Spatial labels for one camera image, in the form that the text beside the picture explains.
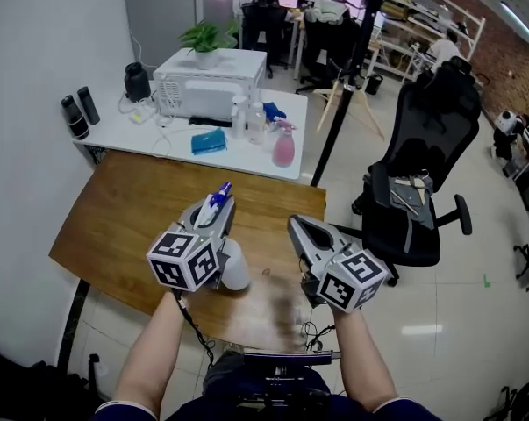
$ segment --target red brick wall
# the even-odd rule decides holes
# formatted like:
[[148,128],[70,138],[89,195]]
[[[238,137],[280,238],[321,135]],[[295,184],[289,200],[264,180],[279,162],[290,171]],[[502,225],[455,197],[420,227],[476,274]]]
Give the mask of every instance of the red brick wall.
[[[471,60],[475,74],[491,79],[483,94],[484,109],[492,119],[506,109],[529,114],[529,45],[480,0],[452,1],[476,17],[486,18]],[[469,33],[474,36],[471,27]]]

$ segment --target green plant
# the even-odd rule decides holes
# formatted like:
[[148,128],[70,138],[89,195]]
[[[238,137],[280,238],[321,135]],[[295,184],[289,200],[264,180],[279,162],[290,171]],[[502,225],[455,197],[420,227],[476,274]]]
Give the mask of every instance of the green plant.
[[191,48],[199,53],[208,53],[218,48],[233,48],[236,46],[237,40],[233,37],[233,34],[238,30],[239,27],[235,20],[227,24],[225,32],[221,32],[216,24],[203,20],[182,34],[179,39],[185,48]]

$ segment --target blue towel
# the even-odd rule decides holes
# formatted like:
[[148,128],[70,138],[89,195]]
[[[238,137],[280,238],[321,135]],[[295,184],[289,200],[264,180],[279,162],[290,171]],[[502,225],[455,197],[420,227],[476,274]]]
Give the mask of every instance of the blue towel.
[[192,153],[194,155],[225,150],[226,146],[225,133],[221,128],[192,136]]

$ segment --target black trash bin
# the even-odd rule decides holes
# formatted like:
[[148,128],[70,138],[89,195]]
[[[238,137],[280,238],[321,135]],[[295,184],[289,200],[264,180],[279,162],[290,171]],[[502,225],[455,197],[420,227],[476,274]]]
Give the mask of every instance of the black trash bin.
[[383,82],[383,77],[381,75],[371,75],[369,77],[368,85],[366,86],[366,92],[370,95],[377,95],[377,90]]

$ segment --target potted plant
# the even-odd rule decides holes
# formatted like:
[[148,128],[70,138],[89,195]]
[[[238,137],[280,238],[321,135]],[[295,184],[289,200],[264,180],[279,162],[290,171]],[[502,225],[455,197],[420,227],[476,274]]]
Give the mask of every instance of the potted plant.
[[216,24],[203,20],[179,39],[183,47],[196,52],[197,66],[202,70],[209,70],[218,65],[219,48],[233,48],[237,45],[237,40],[233,37],[237,31],[238,26],[234,20],[227,24],[224,32]]

